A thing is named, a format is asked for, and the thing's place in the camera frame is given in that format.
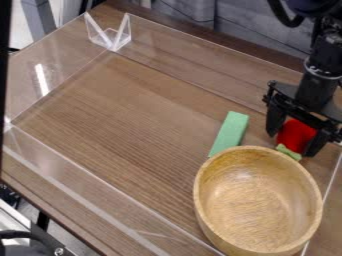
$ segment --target green block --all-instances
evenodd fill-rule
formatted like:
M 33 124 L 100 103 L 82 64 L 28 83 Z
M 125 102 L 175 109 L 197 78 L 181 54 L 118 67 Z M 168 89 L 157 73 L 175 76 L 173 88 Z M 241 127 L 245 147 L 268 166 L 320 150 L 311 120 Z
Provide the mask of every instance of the green block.
M 229 111 L 216 136 L 208 157 L 212 157 L 221 150 L 239 146 L 249 117 Z

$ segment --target wooden bowl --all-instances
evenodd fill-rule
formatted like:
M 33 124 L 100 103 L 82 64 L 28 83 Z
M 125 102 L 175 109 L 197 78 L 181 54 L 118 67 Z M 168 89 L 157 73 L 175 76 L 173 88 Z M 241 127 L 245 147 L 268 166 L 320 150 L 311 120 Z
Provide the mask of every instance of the wooden bowl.
M 235 147 L 207 160 L 193 200 L 201 230 L 229 256 L 292 255 L 321 219 L 311 175 L 288 156 L 263 147 Z

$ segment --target acrylic corner bracket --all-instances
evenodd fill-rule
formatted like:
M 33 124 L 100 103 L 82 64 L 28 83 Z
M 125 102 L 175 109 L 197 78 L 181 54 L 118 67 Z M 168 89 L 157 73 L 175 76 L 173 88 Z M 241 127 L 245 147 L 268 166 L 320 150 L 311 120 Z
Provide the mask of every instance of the acrylic corner bracket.
M 130 23 L 129 15 L 124 14 L 118 30 L 106 28 L 102 30 L 89 13 L 84 14 L 84 20 L 88 30 L 88 37 L 92 43 L 106 48 L 109 51 L 116 52 L 118 49 L 130 42 Z

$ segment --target bowl rim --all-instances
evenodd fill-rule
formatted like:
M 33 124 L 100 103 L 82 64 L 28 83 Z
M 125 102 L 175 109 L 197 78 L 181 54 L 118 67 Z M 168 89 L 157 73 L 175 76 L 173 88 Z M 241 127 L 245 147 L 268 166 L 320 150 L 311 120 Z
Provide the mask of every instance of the bowl rim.
M 203 176 L 203 173 L 207 169 L 207 166 L 213 162 L 213 160 L 216 158 L 219 158 L 221 155 L 232 152 L 232 151 L 241 151 L 241 150 L 259 150 L 263 152 L 268 152 L 271 154 L 275 154 L 280 157 L 283 157 L 284 159 L 287 159 L 296 167 L 297 167 L 297 171 L 300 171 L 300 173 L 304 175 L 311 187 L 312 187 L 312 192 L 315 194 L 315 198 L 316 198 L 316 211 L 315 211 L 315 216 L 313 216 L 313 220 L 312 220 L 312 224 L 308 227 L 307 231 L 304 232 L 304 234 L 291 243 L 281 245 L 279 248 L 276 248 L 273 251 L 251 251 L 249 249 L 245 249 L 243 247 L 240 247 L 239 245 L 233 244 L 231 241 L 228 241 L 225 238 L 223 238 L 220 236 L 220 234 L 217 234 L 217 232 L 213 229 L 213 225 L 209 222 L 209 219 L 207 218 L 205 214 L 204 214 L 204 210 L 200 204 L 200 200 L 199 200 L 199 180 L 200 177 Z M 216 153 L 200 166 L 200 169 L 197 171 L 196 174 L 196 178 L 195 178 L 195 183 L 193 183 L 193 203 L 195 203 L 195 210 L 196 213 L 201 219 L 201 221 L 204 222 L 205 226 L 208 227 L 209 231 L 228 244 L 231 244 L 232 246 L 235 246 L 236 248 L 247 251 L 247 252 L 252 252 L 252 253 L 260 253 L 260 254 L 268 254 L 268 253 L 284 253 L 291 251 L 292 249 L 295 249 L 296 247 L 301 246 L 312 237 L 319 225 L 320 225 L 320 221 L 321 221 L 321 214 L 323 214 L 323 199 L 321 199 L 321 194 L 316 185 L 316 182 L 311 176 L 311 174 L 308 173 L 308 171 L 305 170 L 305 168 L 299 164 L 299 162 L 296 162 L 291 157 L 288 157 L 287 155 L 284 155 L 283 153 L 275 151 L 273 149 L 261 147 L 261 146 L 236 146 L 236 147 L 231 147 L 223 151 L 220 151 L 219 153 Z

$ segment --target wooden table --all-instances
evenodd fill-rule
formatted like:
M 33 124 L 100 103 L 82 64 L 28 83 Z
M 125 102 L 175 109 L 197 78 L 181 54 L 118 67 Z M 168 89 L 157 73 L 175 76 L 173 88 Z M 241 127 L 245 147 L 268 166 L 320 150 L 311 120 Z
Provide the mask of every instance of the wooden table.
M 92 15 L 117 28 L 125 11 L 153 22 L 130 16 L 117 54 L 80 17 L 10 59 L 1 179 L 104 255 L 219 255 L 193 216 L 196 171 L 229 110 L 249 115 L 243 144 L 273 147 L 261 96 L 271 79 L 297 83 L 299 61 L 122 1 Z M 335 173 L 309 256 L 342 251 L 339 155 L 327 145 L 301 161 L 321 194 Z

